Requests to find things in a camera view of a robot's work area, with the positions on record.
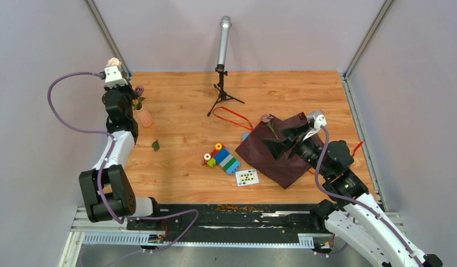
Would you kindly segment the mauve artificial rose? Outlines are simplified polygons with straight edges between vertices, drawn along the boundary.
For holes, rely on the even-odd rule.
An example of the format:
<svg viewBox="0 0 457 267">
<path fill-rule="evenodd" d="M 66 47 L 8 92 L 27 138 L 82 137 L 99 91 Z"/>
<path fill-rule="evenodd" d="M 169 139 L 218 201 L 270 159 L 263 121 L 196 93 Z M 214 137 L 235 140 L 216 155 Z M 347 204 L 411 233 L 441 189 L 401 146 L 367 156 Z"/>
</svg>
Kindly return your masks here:
<svg viewBox="0 0 457 267">
<path fill-rule="evenodd" d="M 137 86 L 134 88 L 134 91 L 137 95 L 137 98 L 135 98 L 132 102 L 134 110 L 140 110 L 142 109 L 142 102 L 144 101 L 145 97 L 143 97 L 143 93 L 145 91 L 144 86 Z"/>
</svg>

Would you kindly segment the purple artificial flower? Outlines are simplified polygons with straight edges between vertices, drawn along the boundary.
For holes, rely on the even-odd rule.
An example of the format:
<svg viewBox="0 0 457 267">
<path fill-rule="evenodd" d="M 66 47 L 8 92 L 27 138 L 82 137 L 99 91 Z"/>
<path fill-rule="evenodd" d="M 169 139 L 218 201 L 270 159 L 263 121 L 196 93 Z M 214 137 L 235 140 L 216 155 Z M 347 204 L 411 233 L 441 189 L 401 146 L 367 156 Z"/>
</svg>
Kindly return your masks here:
<svg viewBox="0 0 457 267">
<path fill-rule="evenodd" d="M 274 124 L 272 123 L 272 120 L 274 119 L 274 116 L 271 114 L 264 114 L 261 117 L 261 121 L 266 124 L 266 126 L 271 130 L 271 132 L 274 134 L 276 139 L 279 139 L 277 136 L 276 130 L 274 128 Z"/>
</svg>

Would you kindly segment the white artificial rose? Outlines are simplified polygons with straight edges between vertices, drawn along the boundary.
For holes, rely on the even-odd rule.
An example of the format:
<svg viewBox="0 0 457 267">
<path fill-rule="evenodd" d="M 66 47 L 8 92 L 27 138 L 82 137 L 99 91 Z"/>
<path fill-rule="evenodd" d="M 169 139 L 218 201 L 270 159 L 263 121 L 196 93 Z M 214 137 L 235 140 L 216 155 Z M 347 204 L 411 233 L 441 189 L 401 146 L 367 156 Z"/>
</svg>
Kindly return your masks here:
<svg viewBox="0 0 457 267">
<path fill-rule="evenodd" d="M 121 66 L 121 61 L 116 57 L 109 59 L 106 64 L 106 67 L 114 67 L 114 66 L 116 66 L 116 67 Z"/>
</svg>

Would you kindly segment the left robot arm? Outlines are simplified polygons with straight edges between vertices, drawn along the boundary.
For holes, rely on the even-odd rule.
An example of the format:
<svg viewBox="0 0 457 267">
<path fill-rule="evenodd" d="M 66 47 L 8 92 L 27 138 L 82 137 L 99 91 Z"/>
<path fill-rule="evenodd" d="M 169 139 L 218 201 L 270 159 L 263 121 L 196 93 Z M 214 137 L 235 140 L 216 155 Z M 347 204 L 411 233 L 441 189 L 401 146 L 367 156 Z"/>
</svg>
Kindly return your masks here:
<svg viewBox="0 0 457 267">
<path fill-rule="evenodd" d="M 108 114 L 105 150 L 91 170 L 80 173 L 78 181 L 88 219 L 93 222 L 114 218 L 141 217 L 150 230 L 158 229 L 163 215 L 152 197 L 137 197 L 125 174 L 125 164 L 138 137 L 132 101 L 137 94 L 131 85 L 105 88 L 102 102 Z"/>
</svg>

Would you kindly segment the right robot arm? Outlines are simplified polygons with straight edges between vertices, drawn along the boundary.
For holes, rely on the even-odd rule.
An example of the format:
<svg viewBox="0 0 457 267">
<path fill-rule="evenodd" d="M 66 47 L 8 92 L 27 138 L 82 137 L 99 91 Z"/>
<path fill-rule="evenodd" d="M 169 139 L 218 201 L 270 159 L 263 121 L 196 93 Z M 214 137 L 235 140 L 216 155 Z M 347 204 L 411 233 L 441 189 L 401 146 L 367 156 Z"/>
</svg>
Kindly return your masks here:
<svg viewBox="0 0 457 267">
<path fill-rule="evenodd" d="M 372 266 L 444 265 L 410 241 L 380 208 L 351 170 L 353 157 L 344 140 L 330 141 L 324 125 L 306 124 L 282 133 L 285 139 L 263 139 L 263 144 L 276 160 L 297 155 L 313 166 L 316 186 L 329 197 L 310 211 L 313 230 L 338 236 Z"/>
</svg>

